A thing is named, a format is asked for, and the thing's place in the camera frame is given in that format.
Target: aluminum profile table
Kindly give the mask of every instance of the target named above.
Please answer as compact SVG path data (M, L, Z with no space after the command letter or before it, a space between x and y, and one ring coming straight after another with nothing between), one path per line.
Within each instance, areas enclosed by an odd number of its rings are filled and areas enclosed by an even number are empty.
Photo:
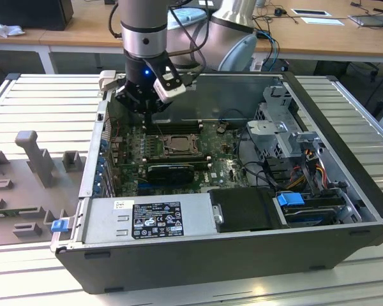
M29 82L24 85L58 84L41 88L52 92L62 88L64 93L58 101L71 111L83 104L84 100L79 100L83 98L81 95L91 92L92 96L86 98L96 100L98 97L94 87L78 90L72 86L74 82L81 82L79 78L92 78L85 84L95 84L96 75L25 75L20 80L23 78L23 82ZM339 82L313 76L298 79L383 190L383 129ZM10 92L14 94L9 86L15 84L16 81L6 81L0 88L0 99ZM24 85L16 88L30 88ZM78 91L82 91L80 96L68 96ZM311 129L309 122L303 119ZM63 125L76 122L64 121ZM168 268L168 273L175 272ZM50 252L49 243L0 247L0 305L52 305L63 301L91 306L383 305L383 244L357 251L333 270L98 296L83 292L79 283Z

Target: warning label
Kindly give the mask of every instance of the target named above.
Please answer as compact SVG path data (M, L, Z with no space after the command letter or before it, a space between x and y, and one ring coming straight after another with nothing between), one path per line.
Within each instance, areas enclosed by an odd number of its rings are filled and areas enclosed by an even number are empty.
M134 239L184 235L180 202L135 204L132 220Z

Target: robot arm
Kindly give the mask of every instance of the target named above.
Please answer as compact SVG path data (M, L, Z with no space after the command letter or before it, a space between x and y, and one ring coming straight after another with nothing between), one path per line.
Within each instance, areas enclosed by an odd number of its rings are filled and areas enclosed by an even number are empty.
M241 70L256 44L255 0L226 0L210 20L202 10L189 10L200 14L198 18L176 10L168 26L169 4L170 0L119 0L126 79L116 98L149 122L192 84L193 78L181 76L175 65Z

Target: wooden desk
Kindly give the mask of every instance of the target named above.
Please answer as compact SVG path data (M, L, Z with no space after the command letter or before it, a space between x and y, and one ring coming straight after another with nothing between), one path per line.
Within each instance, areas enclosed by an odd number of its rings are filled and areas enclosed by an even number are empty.
M276 6L282 5L292 17L298 17L291 9L324 10L331 17L347 18L349 15L366 15L360 9L350 6L351 0L273 0ZM370 10L383 9L383 2L363 0L363 6ZM269 5L255 11L255 15L273 15L275 7ZM370 29L359 27L350 19L340 20L345 25L306 24L302 19L275 17L270 23L272 36L280 44L280 57L286 59L336 59L342 61L383 61L383 28ZM259 22L263 29L267 29L264 21ZM259 41L256 52L269 52L269 42Z
M0 43L16 43L20 45L39 45L40 38L45 30L28 29L24 35L9 36L7 38L0 36Z
M291 8L326 10L329 18L346 18L348 15L364 15L364 11L350 6L351 0L273 0L283 5L291 16L298 16ZM44 31L26 29L26 35L0 38L0 50L35 51L40 55L46 73L56 73L52 59L53 52L83 52L122 54L122 41L108 31L108 17L111 5L102 0L85 2L72 0L74 16L65 31ZM363 6L373 12L382 8L383 3L363 0ZM262 9L262 14L273 15L274 7ZM368 61L383 62L383 29L358 28L351 20L340 20L345 25L305 24L296 18L273 18L270 23L272 35L280 43L281 59L315 59L326 61ZM266 23L260 21L263 29ZM121 32L118 12L114 16L115 32ZM268 41L259 41L255 62L260 62L270 51Z

